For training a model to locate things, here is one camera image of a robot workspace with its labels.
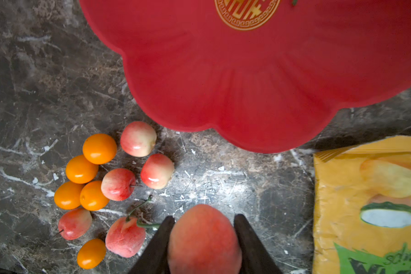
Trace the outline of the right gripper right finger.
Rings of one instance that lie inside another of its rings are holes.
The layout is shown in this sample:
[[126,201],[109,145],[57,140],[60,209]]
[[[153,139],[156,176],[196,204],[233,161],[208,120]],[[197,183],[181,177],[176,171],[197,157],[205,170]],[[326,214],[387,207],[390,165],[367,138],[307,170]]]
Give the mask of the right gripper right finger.
[[282,274],[259,237],[242,214],[234,217],[234,229],[242,250],[240,274]]

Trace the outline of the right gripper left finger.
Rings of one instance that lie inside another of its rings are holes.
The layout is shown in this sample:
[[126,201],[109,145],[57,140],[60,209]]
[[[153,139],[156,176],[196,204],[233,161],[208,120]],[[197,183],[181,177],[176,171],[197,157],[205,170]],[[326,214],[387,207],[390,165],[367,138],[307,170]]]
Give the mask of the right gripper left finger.
[[146,224],[137,221],[140,228],[156,229],[156,233],[143,251],[140,258],[129,270],[129,274],[169,274],[167,248],[175,219],[167,216],[161,224]]

